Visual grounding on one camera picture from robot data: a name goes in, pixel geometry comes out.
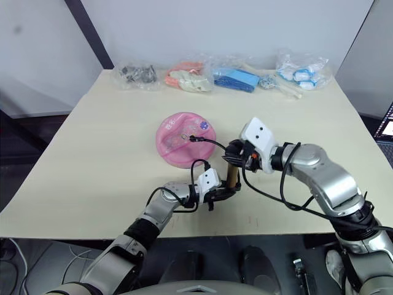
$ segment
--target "beige tabletop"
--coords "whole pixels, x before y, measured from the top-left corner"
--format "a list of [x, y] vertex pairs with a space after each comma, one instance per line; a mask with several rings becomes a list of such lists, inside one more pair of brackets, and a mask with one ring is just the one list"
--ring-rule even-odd
[[[106, 239], [121, 234], [140, 214], [150, 193], [168, 181], [190, 182], [190, 171], [157, 153], [155, 132], [176, 112], [206, 118], [227, 144], [256, 116], [283, 143], [314, 143], [368, 191], [375, 216], [393, 226], [393, 170], [339, 85], [306, 92], [302, 99], [279, 91], [246, 93], [215, 88], [210, 95], [163, 87], [120, 91], [103, 71], [55, 135], [15, 197], [0, 214], [0, 236]], [[222, 178], [226, 163], [216, 149], [209, 159]], [[198, 167], [196, 175], [201, 173]], [[278, 195], [280, 173], [249, 172], [255, 186]], [[288, 177], [287, 199], [303, 203], [309, 190]], [[317, 209], [317, 203], [311, 207]], [[293, 212], [246, 185], [234, 197], [192, 214], [176, 213], [161, 237], [295, 234], [333, 231], [330, 223]]]

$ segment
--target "bag of pink items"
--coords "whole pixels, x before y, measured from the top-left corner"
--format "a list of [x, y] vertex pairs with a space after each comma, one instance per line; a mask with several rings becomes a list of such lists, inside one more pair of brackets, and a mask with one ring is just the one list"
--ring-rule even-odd
[[213, 83], [203, 74], [203, 63], [185, 61], [166, 73], [165, 83], [188, 92], [210, 92]]

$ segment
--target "gray floor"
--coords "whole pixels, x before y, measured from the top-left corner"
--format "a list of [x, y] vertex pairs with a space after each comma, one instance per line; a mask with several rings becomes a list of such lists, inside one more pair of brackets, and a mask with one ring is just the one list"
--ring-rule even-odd
[[[22, 123], [27, 128], [43, 136], [47, 141], [50, 141], [64, 119], [65, 117], [61, 119], [49, 118], [49, 121], [45, 121], [45, 118], [41, 118], [38, 124], [32, 122], [32, 120], [24, 119]], [[8, 142], [10, 143], [6, 147], [10, 151], [15, 150], [14, 144], [17, 144], [19, 152], [23, 151], [24, 147], [20, 145], [20, 142], [13, 138], [12, 135], [5, 134], [8, 136]], [[0, 211], [14, 196], [33, 165], [33, 163], [1, 165]], [[3, 246], [7, 248], [10, 242], [8, 240], [3, 241]], [[29, 294], [43, 294], [58, 286], [65, 267], [73, 258], [69, 245], [48, 240], [19, 240], [18, 242], [26, 255], [29, 267], [32, 267], [37, 262], [29, 271], [26, 281]], [[318, 294], [340, 293], [337, 284], [329, 277], [325, 269], [324, 257], [327, 249], [306, 250], [303, 246], [303, 236], [301, 235], [158, 239], [144, 261], [140, 282], [143, 286], [156, 284], [166, 266], [174, 259], [177, 253], [190, 250], [197, 251], [204, 256], [203, 278], [239, 281], [238, 255], [248, 245], [258, 246], [271, 259], [281, 284], [282, 294], [304, 294], [298, 287], [291, 264], [294, 257], [302, 258], [307, 271], [315, 276]], [[86, 250], [86, 248], [79, 246], [72, 246], [72, 248], [76, 253]], [[88, 253], [88, 257], [94, 258], [99, 253], [99, 250], [91, 250]], [[11, 261], [16, 264], [19, 271], [17, 287], [12, 294], [19, 294], [24, 266], [18, 254]], [[79, 280], [89, 263], [90, 261], [88, 260], [76, 259], [66, 274], [66, 281]], [[16, 273], [10, 264], [6, 262], [0, 262], [0, 270], [0, 295], [7, 295], [14, 283]]]

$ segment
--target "black cylinder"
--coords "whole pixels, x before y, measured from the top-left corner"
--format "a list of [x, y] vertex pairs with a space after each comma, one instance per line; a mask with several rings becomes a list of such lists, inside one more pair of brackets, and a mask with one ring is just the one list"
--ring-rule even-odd
[[124, 234], [134, 238], [148, 250], [160, 234], [160, 230], [150, 221], [141, 218], [135, 220]]
[[334, 221], [332, 221], [332, 225], [336, 230], [337, 234], [347, 241], [359, 241], [372, 237], [376, 234], [376, 230], [373, 230], [372, 227], [378, 225], [373, 215], [373, 209], [374, 206], [371, 204], [371, 202], [366, 201], [364, 203], [364, 206], [360, 210], [357, 210], [355, 213], [339, 217], [339, 219], [343, 221], [349, 221], [367, 226], [366, 229], [358, 229], [352, 226], [345, 226]]

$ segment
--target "black cable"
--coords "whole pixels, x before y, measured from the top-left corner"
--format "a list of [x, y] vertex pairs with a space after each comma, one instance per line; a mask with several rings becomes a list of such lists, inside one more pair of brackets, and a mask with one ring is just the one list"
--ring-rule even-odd
[[[191, 164], [191, 187], [193, 189], [192, 195], [195, 195], [195, 182], [194, 182], [194, 166], [197, 162], [203, 162], [204, 163], [204, 169], [207, 170], [210, 168], [210, 164], [208, 161], [206, 161], [205, 159], [196, 159], [195, 161], [192, 162]], [[166, 187], [158, 187], [156, 188], [151, 194], [149, 199], [147, 200], [146, 206], [150, 203], [150, 201], [152, 200], [154, 194], [159, 191], [159, 190], [163, 190], [166, 192], [169, 192], [179, 203], [180, 205], [182, 205], [184, 207], [185, 203], [179, 198], [178, 195], [176, 195], [173, 191], [171, 191], [170, 189], [167, 189]], [[195, 202], [195, 206], [193, 209], [191, 210], [175, 210], [173, 211], [173, 213], [193, 213], [196, 212], [196, 210], [199, 208], [199, 202]]]
[[292, 159], [292, 157], [294, 156], [296, 150], [300, 147], [300, 145], [301, 145], [301, 143], [297, 143], [295, 145], [294, 149], [291, 150], [291, 152], [288, 156], [288, 159], [285, 162], [284, 168], [282, 169], [281, 180], [280, 180], [281, 200], [285, 204], [286, 207], [288, 207], [289, 209], [294, 210], [294, 211], [301, 211], [301, 210], [305, 209], [311, 203], [311, 201], [314, 200], [314, 196], [312, 195], [302, 206], [292, 206], [290, 203], [287, 202], [287, 200], [285, 199], [285, 196], [284, 196], [284, 181], [285, 181], [285, 176], [287, 174], [287, 171], [289, 169], [290, 160]]
[[191, 164], [191, 187], [193, 189], [193, 193], [195, 193], [194, 166], [198, 162], [203, 162], [204, 163], [205, 170], [207, 170], [206, 169], [207, 167], [210, 167], [209, 162], [204, 160], [204, 159], [196, 159], [194, 162], [192, 162], [192, 164]]
[[179, 203], [180, 205], [184, 206], [183, 201], [179, 198], [178, 195], [176, 195], [173, 191], [171, 191], [170, 189], [167, 189], [166, 187], [160, 186], [158, 188], [156, 188], [151, 194], [149, 199], [147, 200], [146, 206], [150, 203], [150, 201], [152, 200], [152, 197], [154, 196], [154, 194], [159, 191], [159, 190], [163, 190], [166, 192], [169, 192]]
[[214, 140], [209, 140], [209, 139], [207, 139], [207, 138], [205, 138], [205, 137], [202, 137], [202, 136], [193, 136], [193, 135], [191, 135], [191, 136], [190, 136], [190, 141], [193, 142], [193, 143], [197, 143], [197, 142], [200, 142], [200, 141], [205, 141], [205, 142], [207, 142], [207, 143], [215, 144], [216, 146], [219, 146], [219, 147], [222, 148], [223, 150], [226, 150], [226, 149], [227, 149], [225, 146], [223, 146], [223, 145], [220, 144], [219, 142], [214, 141]]
[[20, 291], [22, 290], [22, 286], [23, 283], [26, 281], [25, 283], [25, 288], [26, 288], [26, 292], [27, 295], [29, 295], [29, 291], [27, 288], [27, 279], [29, 276], [29, 273], [34, 269], [34, 267], [37, 265], [38, 261], [43, 257], [43, 255], [45, 254], [46, 251], [48, 251], [48, 249], [53, 245], [53, 243], [49, 244], [48, 247], [45, 248], [45, 250], [40, 254], [40, 256], [37, 258], [36, 262], [30, 267], [29, 271], [27, 271], [27, 274], [25, 275], [25, 277], [23, 278], [22, 282], [20, 283], [20, 287], [19, 287], [19, 295], [20, 295]]
[[15, 289], [17, 287], [17, 284], [18, 284], [18, 277], [19, 277], [18, 267], [13, 262], [10, 262], [8, 260], [1, 260], [1, 262], [6, 262], [6, 263], [12, 265], [12, 267], [15, 269], [15, 273], [16, 273], [15, 282], [14, 282], [14, 285], [13, 285], [13, 287], [11, 289], [11, 292], [8, 294], [8, 295], [11, 295], [11, 294], [14, 293], [14, 291], [15, 291]]
[[[241, 167], [241, 174], [242, 174], [242, 176], [243, 176], [244, 182], [245, 182], [252, 190], [258, 192], [258, 193], [261, 194], [261, 195], [264, 195], [264, 196], [268, 197], [269, 199], [272, 199], [272, 200], [277, 201], [277, 202], [280, 202], [280, 203], [284, 203], [283, 200], [281, 200], [281, 199], [279, 199], [279, 198], [277, 198], [277, 197], [274, 197], [274, 196], [272, 196], [272, 195], [270, 195], [270, 194], [267, 194], [267, 193], [264, 192], [264, 191], [261, 191], [261, 190], [257, 189], [256, 187], [254, 187], [254, 186], [248, 181], [247, 176], [246, 176], [246, 162], [245, 162], [245, 161], [243, 161], [243, 164], [242, 164], [242, 167]], [[290, 203], [290, 202], [287, 202], [287, 204], [289, 204], [290, 206], [293, 206], [293, 207], [301, 207], [301, 206], [299, 206], [299, 205], [296, 205], [296, 204], [293, 204], [293, 203]], [[314, 210], [310, 210], [310, 209], [308, 209], [308, 208], [303, 208], [302, 211], [305, 211], [305, 212], [307, 212], [307, 213], [310, 213], [310, 214], [316, 215], [316, 216], [318, 216], [318, 217], [324, 218], [324, 219], [329, 220], [329, 221], [331, 221], [331, 222], [335, 222], [335, 223], [341, 224], [341, 225], [343, 225], [343, 226], [352, 227], [353, 229], [386, 230], [386, 231], [391, 231], [391, 232], [393, 232], [393, 228], [387, 227], [387, 226], [373, 226], [373, 227], [368, 227], [368, 226], [363, 225], [363, 224], [358, 224], [358, 223], [354, 223], [354, 222], [351, 222], [351, 221], [344, 221], [344, 220], [342, 220], [342, 219], [340, 219], [340, 218], [327, 216], [327, 215], [325, 215], [325, 214], [322, 214], [322, 213], [317, 212], [317, 211], [314, 211]]]
[[86, 257], [82, 257], [82, 255], [84, 255], [84, 254], [87, 254], [87, 255], [88, 255], [90, 251], [91, 251], [91, 250], [86, 250], [86, 251], [84, 251], [84, 252], [78, 254], [77, 256], [74, 256], [74, 258], [71, 259], [71, 261], [68, 263], [68, 265], [66, 266], [66, 269], [65, 269], [64, 272], [63, 272], [63, 276], [62, 276], [62, 278], [61, 278], [61, 284], [64, 284], [64, 281], [65, 281], [65, 279], [66, 279], [67, 272], [68, 272], [69, 268], [72, 266], [72, 263], [74, 263], [74, 261], [77, 260], [78, 258], [79, 258], [79, 259], [85, 259]]

